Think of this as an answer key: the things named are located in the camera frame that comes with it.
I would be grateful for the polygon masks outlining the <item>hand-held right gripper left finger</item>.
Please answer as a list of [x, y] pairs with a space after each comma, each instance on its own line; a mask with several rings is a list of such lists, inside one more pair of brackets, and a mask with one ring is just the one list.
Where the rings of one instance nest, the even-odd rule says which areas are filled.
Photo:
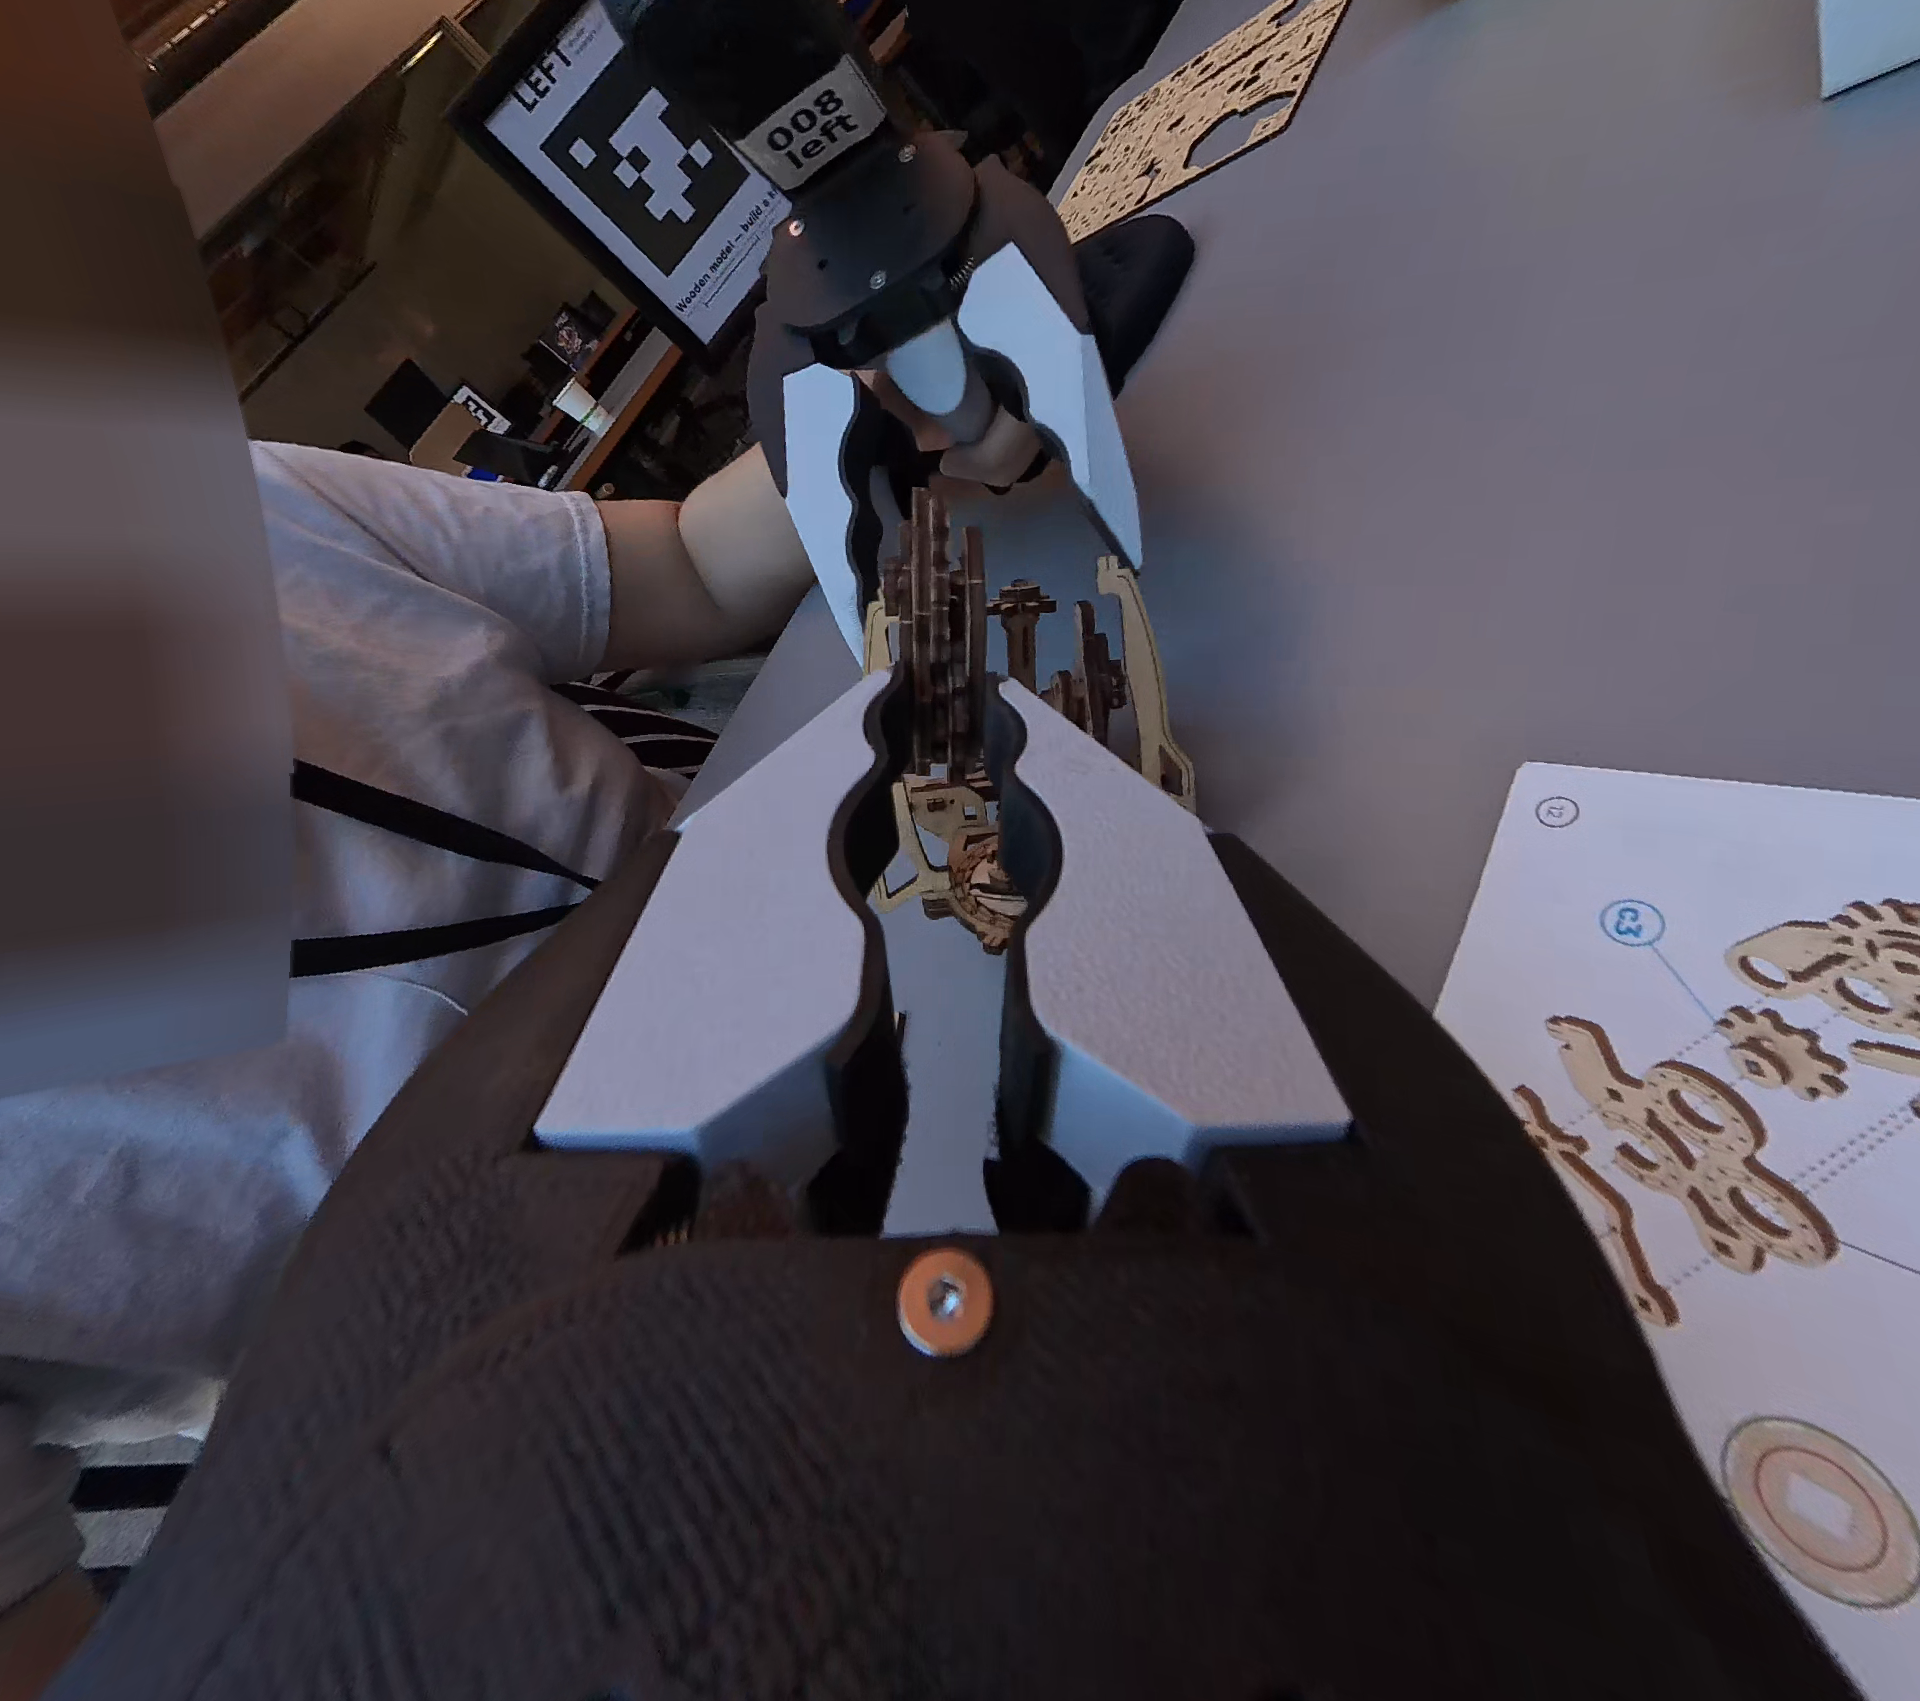
[[857, 1145], [852, 1073], [889, 1031], [871, 893], [899, 854], [904, 729], [902, 675], [866, 675], [676, 829], [534, 1118], [548, 1152]]

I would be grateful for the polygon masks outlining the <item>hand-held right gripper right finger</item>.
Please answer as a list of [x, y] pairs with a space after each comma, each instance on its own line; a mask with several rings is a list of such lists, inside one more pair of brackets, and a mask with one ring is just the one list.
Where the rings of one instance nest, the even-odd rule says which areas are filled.
[[1209, 829], [1018, 683], [991, 691], [1008, 944], [999, 1152], [1209, 1160], [1351, 1106]]

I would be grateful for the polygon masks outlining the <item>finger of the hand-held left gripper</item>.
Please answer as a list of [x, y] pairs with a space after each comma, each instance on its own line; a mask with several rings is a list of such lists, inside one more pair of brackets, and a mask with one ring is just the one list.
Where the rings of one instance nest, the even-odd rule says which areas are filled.
[[904, 429], [852, 371], [785, 380], [788, 514], [840, 627], [866, 627], [904, 520]]
[[1109, 555], [1142, 572], [1136, 480], [1096, 335], [1076, 327], [1014, 245], [978, 263], [957, 306], [957, 333], [972, 356], [1014, 380], [1018, 418], [1068, 465]]

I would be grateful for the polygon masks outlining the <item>wooden gear assembly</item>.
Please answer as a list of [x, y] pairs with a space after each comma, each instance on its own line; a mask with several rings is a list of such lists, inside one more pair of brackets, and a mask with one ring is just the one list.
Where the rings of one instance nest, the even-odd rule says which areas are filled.
[[878, 604], [910, 691], [904, 771], [969, 782], [984, 771], [990, 565], [979, 530], [965, 530], [957, 553], [948, 543], [948, 505], [915, 489]]

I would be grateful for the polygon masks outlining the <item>wooden mechanical model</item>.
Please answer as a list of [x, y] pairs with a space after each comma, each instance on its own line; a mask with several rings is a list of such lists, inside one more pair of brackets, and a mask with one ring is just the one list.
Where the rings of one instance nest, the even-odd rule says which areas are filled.
[[[1121, 754], [1181, 807], [1198, 807], [1193, 761], [1173, 738], [1164, 671], [1136, 572], [1098, 561], [1098, 594], [1119, 604], [1121, 645], [1098, 627], [1096, 604], [1076, 604], [1076, 663], [1038, 683], [1038, 627], [1058, 604], [1030, 578], [990, 591], [990, 631], [1008, 644], [1010, 683], [1034, 691], [1076, 729]], [[883, 604], [866, 614], [866, 675], [899, 665], [899, 633]], [[1135, 745], [1113, 742], [1113, 717], [1135, 715]], [[928, 923], [961, 923], [984, 954], [1008, 954], [1028, 901], [999, 860], [999, 797], [984, 771], [969, 782], [910, 776], [892, 784], [899, 860], [910, 877], [885, 875], [871, 892], [878, 915], [916, 901]]]

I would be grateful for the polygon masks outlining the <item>person's left forearm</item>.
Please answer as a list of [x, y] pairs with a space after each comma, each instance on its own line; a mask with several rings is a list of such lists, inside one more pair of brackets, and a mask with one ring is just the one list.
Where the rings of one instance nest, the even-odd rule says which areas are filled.
[[601, 671], [680, 671], [755, 656], [815, 587], [763, 450], [740, 455], [680, 505], [593, 507], [610, 565]]

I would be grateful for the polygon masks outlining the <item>person's left hand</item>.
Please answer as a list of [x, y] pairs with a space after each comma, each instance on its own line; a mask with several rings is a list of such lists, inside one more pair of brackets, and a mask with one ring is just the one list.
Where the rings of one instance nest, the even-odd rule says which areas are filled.
[[951, 443], [951, 435], [938, 421], [915, 421], [915, 438], [916, 450], [933, 456], [938, 478], [991, 494], [1018, 489], [1051, 465], [1051, 444], [1043, 435], [1008, 410], [995, 410], [972, 444]]

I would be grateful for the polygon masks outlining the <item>marker tag sign screen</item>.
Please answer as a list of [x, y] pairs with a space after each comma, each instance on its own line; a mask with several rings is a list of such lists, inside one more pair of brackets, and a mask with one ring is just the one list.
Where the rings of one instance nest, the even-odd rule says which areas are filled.
[[676, 346], [715, 362], [751, 327], [793, 205], [652, 87], [600, 0], [534, 0], [448, 124]]

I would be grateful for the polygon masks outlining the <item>black striped cloth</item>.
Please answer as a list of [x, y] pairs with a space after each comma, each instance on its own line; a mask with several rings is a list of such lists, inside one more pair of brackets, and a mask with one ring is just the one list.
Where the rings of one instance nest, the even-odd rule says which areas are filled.
[[715, 747], [711, 729], [689, 723], [680, 707], [662, 707], [662, 694], [637, 687], [637, 675], [559, 683], [557, 694], [593, 717], [651, 771], [697, 776]]

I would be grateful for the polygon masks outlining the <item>laser-cut wooden sheet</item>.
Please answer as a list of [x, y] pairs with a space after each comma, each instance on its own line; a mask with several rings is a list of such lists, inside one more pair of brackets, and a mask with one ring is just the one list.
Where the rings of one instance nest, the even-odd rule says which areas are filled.
[[1072, 174], [1076, 241], [1119, 226], [1286, 132], [1353, 0], [1271, 0], [1121, 103]]

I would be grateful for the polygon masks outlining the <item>assembly instruction booklet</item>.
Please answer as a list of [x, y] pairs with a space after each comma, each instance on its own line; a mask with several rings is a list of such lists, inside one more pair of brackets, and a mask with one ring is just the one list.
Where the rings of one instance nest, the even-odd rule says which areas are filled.
[[1525, 766], [1435, 1017], [1745, 1538], [1918, 1696], [1918, 800]]

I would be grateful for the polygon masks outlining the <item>person's grey pants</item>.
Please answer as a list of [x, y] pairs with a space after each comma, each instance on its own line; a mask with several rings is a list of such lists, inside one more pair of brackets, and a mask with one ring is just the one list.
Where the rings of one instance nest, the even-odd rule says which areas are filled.
[[319, 978], [273, 1047], [5, 1098], [5, 1360], [224, 1377], [347, 1160], [462, 1022], [415, 982]]

